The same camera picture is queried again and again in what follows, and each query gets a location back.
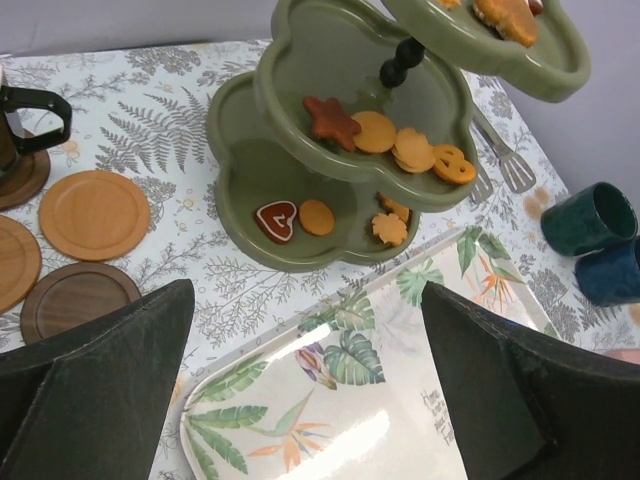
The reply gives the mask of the dark chocolate round cookie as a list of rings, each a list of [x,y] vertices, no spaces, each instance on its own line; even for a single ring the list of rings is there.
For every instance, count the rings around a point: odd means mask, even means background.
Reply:
[[[538,16],[544,12],[544,4],[541,0],[527,0],[527,5],[533,16]]]

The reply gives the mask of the brown star cookie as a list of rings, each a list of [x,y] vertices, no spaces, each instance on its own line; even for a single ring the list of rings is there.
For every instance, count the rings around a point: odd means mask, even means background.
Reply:
[[[354,137],[361,133],[361,125],[346,113],[336,97],[320,100],[306,96],[303,106],[313,119],[312,132],[317,138],[332,141],[348,152],[356,150]]]

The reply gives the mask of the orange flower cookie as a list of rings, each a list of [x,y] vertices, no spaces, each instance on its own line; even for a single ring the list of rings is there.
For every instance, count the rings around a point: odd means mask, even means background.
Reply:
[[[384,244],[400,246],[408,237],[406,224],[394,213],[379,213],[371,220],[372,233]]]

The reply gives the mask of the light wooden coaster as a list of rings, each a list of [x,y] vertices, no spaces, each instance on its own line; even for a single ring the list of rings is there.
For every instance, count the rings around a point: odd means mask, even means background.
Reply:
[[[1,216],[1,312],[22,301],[38,281],[42,255],[34,235],[21,223]]]
[[[40,229],[59,252],[83,261],[105,261],[133,250],[151,220],[144,192],[107,171],[83,171],[56,182],[44,195]]]

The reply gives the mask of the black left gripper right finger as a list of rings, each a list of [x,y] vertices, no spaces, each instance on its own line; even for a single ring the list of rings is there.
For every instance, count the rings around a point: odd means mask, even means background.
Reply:
[[[422,316],[470,479],[636,479],[639,368],[433,282]]]

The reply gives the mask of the pink mug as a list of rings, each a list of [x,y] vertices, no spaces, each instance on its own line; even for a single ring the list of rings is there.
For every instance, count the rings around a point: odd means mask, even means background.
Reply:
[[[627,363],[640,364],[640,349],[639,348],[625,348],[611,350],[606,353],[607,357],[624,361]]]

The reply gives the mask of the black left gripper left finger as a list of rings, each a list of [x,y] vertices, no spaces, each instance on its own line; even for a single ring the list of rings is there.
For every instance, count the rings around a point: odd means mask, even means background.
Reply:
[[[2,353],[2,478],[148,478],[194,307],[179,279]]]

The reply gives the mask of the brown heart cookie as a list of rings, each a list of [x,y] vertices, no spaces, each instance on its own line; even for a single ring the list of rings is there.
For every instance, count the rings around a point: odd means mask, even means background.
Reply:
[[[493,28],[504,40],[526,48],[538,39],[538,25],[529,4],[517,0],[475,0],[472,8],[476,16]]]

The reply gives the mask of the orange cat-shaped cookie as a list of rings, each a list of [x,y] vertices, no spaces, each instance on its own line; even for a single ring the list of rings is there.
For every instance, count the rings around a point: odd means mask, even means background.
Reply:
[[[354,136],[359,150],[369,154],[384,153],[395,145],[397,130],[387,116],[375,111],[361,111],[352,119],[361,127],[360,133]]]

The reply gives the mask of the dark wooden coaster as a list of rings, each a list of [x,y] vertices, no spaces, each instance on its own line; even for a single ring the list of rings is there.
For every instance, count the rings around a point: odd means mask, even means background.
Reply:
[[[47,150],[17,157],[8,131],[1,128],[1,210],[29,201],[49,179],[51,161]]]
[[[103,263],[78,262],[39,280],[26,296],[20,328],[29,345],[118,310],[141,297],[122,270]]]

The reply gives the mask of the metal serving tongs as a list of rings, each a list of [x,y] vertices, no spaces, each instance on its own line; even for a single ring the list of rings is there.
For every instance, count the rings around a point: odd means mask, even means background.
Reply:
[[[500,137],[481,110],[475,106],[473,124],[486,141],[498,160],[504,182],[512,193],[522,194],[532,189],[537,182],[536,175],[529,164]],[[471,200],[480,204],[493,193],[493,186],[484,168],[477,167],[477,180],[471,191]]]

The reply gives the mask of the leaf-patterned white tray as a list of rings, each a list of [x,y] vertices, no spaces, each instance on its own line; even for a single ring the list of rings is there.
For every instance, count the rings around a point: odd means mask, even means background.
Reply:
[[[510,253],[478,227],[288,320],[202,380],[180,420],[198,479],[462,479],[425,333],[427,283],[552,333]]]

